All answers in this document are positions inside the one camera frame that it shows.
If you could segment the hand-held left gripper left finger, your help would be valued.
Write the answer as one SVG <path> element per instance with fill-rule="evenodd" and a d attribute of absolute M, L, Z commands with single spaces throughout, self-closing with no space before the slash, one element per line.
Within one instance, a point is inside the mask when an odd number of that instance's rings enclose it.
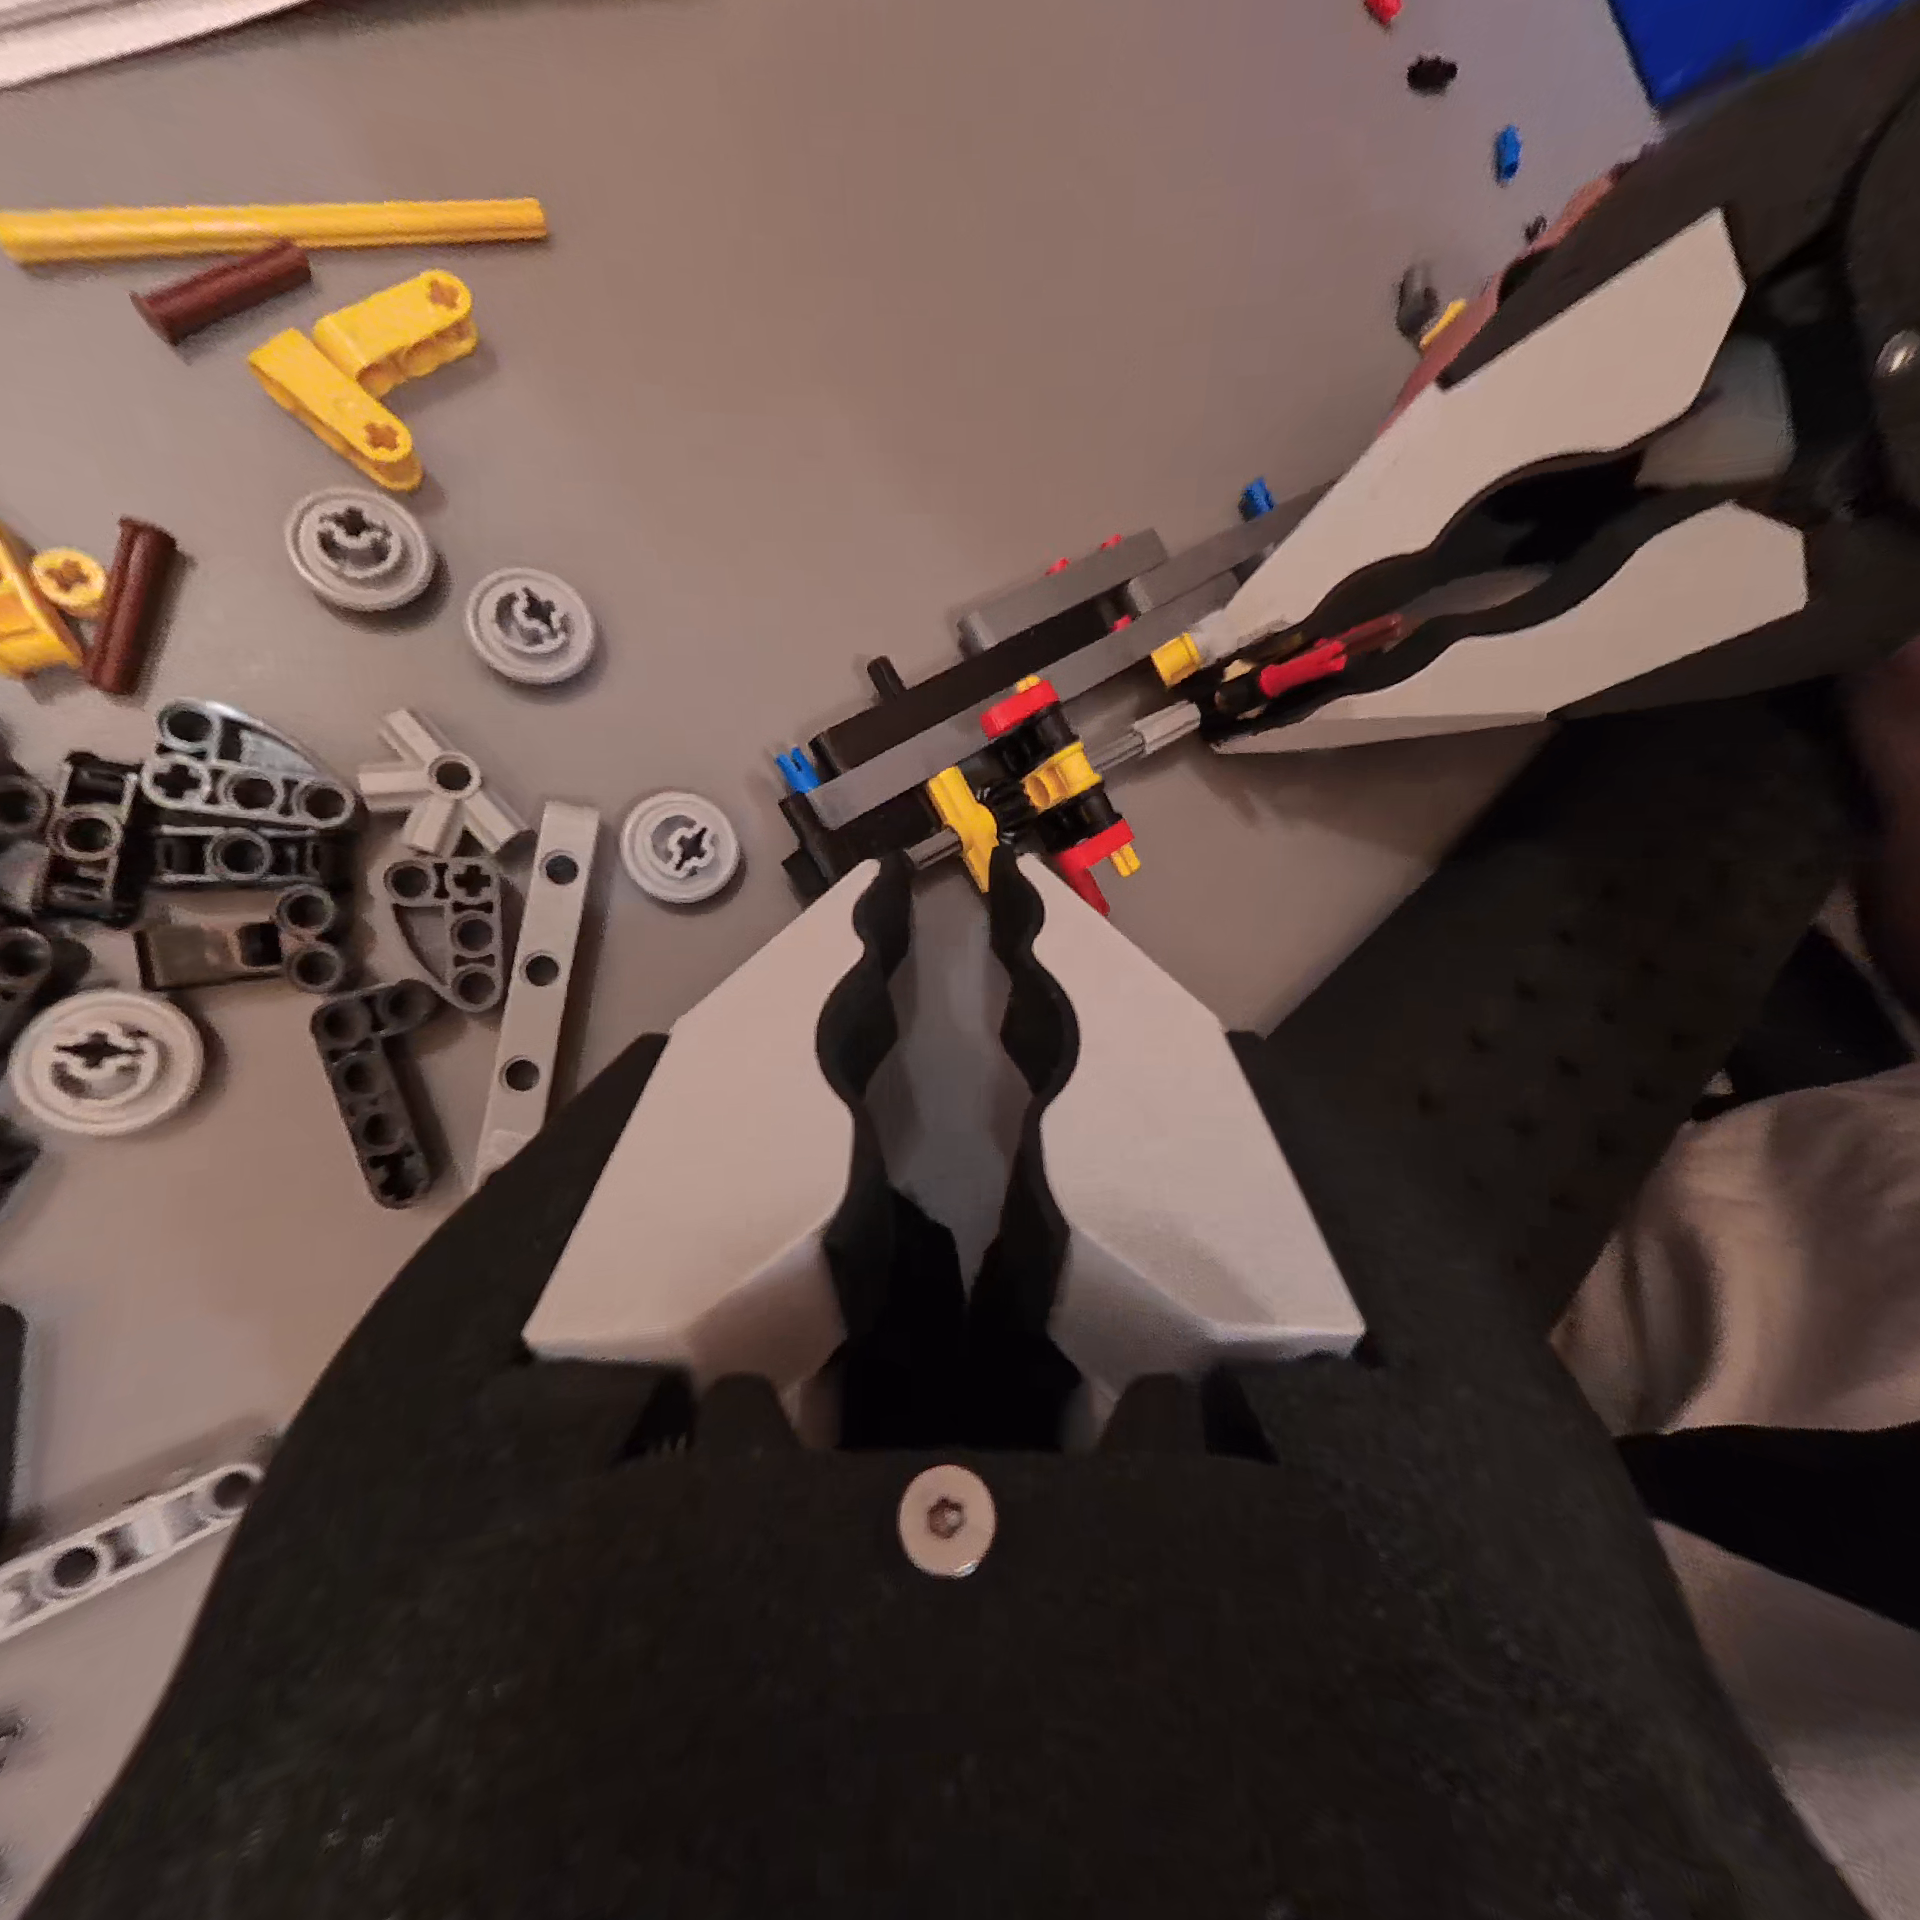
<path fill-rule="evenodd" d="M 966 1422 L 950 1229 L 900 1190 L 868 1090 L 897 1042 L 904 860 L 868 860 L 663 1040 L 522 1325 L 542 1360 L 661 1373 L 637 1448 L 743 1380 L 775 1439 L 922 1448 Z"/>

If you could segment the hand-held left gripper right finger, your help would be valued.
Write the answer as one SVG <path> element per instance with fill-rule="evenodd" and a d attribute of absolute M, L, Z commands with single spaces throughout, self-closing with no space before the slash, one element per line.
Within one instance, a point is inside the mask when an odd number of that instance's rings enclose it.
<path fill-rule="evenodd" d="M 1215 1014 L 1030 855 L 986 894 L 1023 1108 L 969 1296 L 969 1439 L 1072 1448 L 1151 1380 L 1351 1363 L 1364 1316 Z"/>

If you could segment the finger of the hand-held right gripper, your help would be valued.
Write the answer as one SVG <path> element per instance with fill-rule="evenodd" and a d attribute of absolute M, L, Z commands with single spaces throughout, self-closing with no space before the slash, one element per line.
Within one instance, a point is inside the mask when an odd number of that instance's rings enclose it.
<path fill-rule="evenodd" d="M 1679 419 L 1742 300 L 1734 243 L 1710 208 L 1458 384 L 1430 384 L 1223 607 L 1223 651 L 1298 628 L 1336 590 L 1425 554 L 1524 471 L 1617 452 Z"/>
<path fill-rule="evenodd" d="M 1806 611 L 1800 531 L 1719 502 L 1601 560 L 1590 590 L 1548 583 L 1548 611 L 1517 602 L 1424 624 L 1397 651 L 1273 702 L 1218 754 L 1333 751 L 1381 741 L 1517 730 L 1609 687 Z"/>

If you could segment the long grey lego beam assembly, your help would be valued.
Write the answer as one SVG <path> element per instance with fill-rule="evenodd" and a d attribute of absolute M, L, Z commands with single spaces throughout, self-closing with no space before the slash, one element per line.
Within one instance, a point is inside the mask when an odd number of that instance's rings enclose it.
<path fill-rule="evenodd" d="M 1162 643 L 1225 607 L 1324 488 L 1274 501 L 1263 483 L 1237 520 L 1168 551 L 1156 532 L 1117 534 L 952 619 L 960 659 L 904 684 L 868 663 L 873 698 L 782 751 L 782 816 L 796 837 L 783 875 L 807 906 L 865 858 L 910 851 L 943 828 L 925 783 L 986 749 L 980 716 L 1041 678 L 1062 703 L 1142 664 Z"/>

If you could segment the pile of small lego pins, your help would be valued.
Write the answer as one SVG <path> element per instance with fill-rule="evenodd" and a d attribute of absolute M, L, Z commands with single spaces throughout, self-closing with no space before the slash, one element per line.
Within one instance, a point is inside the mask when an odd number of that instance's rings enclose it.
<path fill-rule="evenodd" d="M 1532 220 L 1521 234 L 1521 248 L 1473 295 L 1442 295 L 1430 260 L 1409 260 L 1394 295 L 1399 336 L 1421 356 L 1438 352 L 1453 333 L 1460 340 L 1470 338 L 1532 274 L 1532 259 L 1549 243 L 1548 229 L 1542 214 Z"/>

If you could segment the light grey lego beam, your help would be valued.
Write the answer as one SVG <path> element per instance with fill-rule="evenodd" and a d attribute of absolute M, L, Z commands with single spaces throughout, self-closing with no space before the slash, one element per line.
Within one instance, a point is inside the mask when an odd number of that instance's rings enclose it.
<path fill-rule="evenodd" d="M 264 1474 L 262 1456 L 242 1456 L 13 1555 L 2 1566 L 2 1644 L 221 1539 L 246 1516 Z"/>
<path fill-rule="evenodd" d="M 542 810 L 469 1194 L 543 1128 L 553 1103 L 598 832 L 593 807 L 551 800 Z"/>

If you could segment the grey lego wheel hub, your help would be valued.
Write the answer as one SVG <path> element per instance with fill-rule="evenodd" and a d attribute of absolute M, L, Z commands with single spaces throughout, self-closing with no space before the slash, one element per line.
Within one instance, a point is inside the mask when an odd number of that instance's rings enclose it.
<path fill-rule="evenodd" d="M 76 992 L 16 1037 L 7 1085 L 46 1128 L 81 1139 L 146 1133 L 201 1087 L 206 1044 L 188 1012 L 127 989 Z"/>
<path fill-rule="evenodd" d="M 540 566 L 497 566 L 482 575 L 466 595 L 464 631 L 477 661 L 520 687 L 575 682 L 598 645 L 584 598 Z"/>
<path fill-rule="evenodd" d="M 301 495 L 282 523 L 294 575 L 328 607 L 400 612 L 436 581 L 440 555 L 393 495 L 326 486 Z"/>
<path fill-rule="evenodd" d="M 663 789 L 629 807 L 615 851 L 629 883 L 666 907 L 720 899 L 740 875 L 730 818 L 709 797 Z"/>

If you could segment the brown lego connector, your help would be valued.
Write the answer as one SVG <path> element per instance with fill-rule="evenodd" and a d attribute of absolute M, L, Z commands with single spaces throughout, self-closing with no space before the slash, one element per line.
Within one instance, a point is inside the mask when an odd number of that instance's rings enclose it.
<path fill-rule="evenodd" d="M 129 700 L 149 670 L 159 614 L 173 588 L 178 542 L 157 523 L 124 514 L 103 604 L 90 618 L 84 682 L 112 700 Z"/>
<path fill-rule="evenodd" d="M 223 255 L 217 263 L 129 295 L 135 314 L 167 346 L 182 346 L 202 332 L 238 320 L 311 283 L 308 254 L 290 240 Z"/>

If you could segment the yellow L-shaped lego beam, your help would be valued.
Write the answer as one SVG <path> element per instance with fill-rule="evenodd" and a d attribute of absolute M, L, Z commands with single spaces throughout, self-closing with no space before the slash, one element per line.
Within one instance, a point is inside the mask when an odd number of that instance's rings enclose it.
<path fill-rule="evenodd" d="M 466 282 L 429 269 L 326 314 L 308 332 L 274 333 L 249 352 L 246 366 L 288 415 L 352 468 L 380 488 L 414 493 L 425 468 L 385 395 L 476 347 Z"/>

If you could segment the short yellow lego beam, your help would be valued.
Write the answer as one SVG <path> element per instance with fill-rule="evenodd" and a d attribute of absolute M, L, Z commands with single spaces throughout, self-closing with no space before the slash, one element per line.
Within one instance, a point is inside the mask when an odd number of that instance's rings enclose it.
<path fill-rule="evenodd" d="M 106 566 L 73 546 L 29 551 L 2 525 L 2 676 L 84 672 L 79 627 L 104 607 Z"/>

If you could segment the long yellow lego axle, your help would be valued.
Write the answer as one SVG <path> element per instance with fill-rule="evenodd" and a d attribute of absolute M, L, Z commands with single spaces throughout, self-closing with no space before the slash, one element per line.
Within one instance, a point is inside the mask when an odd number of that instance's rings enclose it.
<path fill-rule="evenodd" d="M 5 208 L 2 252 L 17 266 L 226 255 L 300 248 L 431 248 L 546 240 L 537 199 Z"/>

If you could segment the blue plastic bin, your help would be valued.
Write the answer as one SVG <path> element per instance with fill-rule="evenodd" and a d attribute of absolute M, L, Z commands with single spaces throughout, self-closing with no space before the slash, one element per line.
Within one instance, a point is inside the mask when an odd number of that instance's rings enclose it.
<path fill-rule="evenodd" d="M 1764 72 L 1896 2 L 1609 2 L 1648 102 L 1665 112 Z"/>

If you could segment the black foam pad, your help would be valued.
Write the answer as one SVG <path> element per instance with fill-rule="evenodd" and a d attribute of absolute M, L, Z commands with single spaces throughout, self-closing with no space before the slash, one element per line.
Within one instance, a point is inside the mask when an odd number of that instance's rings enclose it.
<path fill-rule="evenodd" d="M 1826 684 L 1557 731 L 1334 971 L 1237 1035 L 1378 1349 L 1548 1330 L 1862 826 Z"/>

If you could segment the pile of dark grey beams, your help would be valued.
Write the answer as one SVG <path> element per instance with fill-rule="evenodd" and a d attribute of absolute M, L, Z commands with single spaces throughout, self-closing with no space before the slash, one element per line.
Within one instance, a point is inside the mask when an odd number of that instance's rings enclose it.
<path fill-rule="evenodd" d="M 495 855 L 431 858 L 400 818 L 246 711 L 157 708 L 141 759 L 63 757 L 52 783 L 5 759 L 5 1068 L 48 1006 L 90 989 L 184 995 L 286 986 L 372 1200 L 436 1180 L 408 1051 L 440 1012 L 494 1012 L 512 957 Z"/>

